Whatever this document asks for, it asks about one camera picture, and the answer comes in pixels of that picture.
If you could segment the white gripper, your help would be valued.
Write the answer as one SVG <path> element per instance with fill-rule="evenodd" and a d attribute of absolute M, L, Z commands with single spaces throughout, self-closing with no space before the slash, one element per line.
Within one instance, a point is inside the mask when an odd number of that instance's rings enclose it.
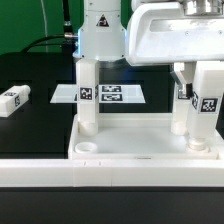
<path fill-rule="evenodd" d="M 193 62 L 224 60 L 224 0 L 131 0 L 131 7 L 127 61 L 133 66 L 174 63 L 177 97 L 190 99 Z"/>

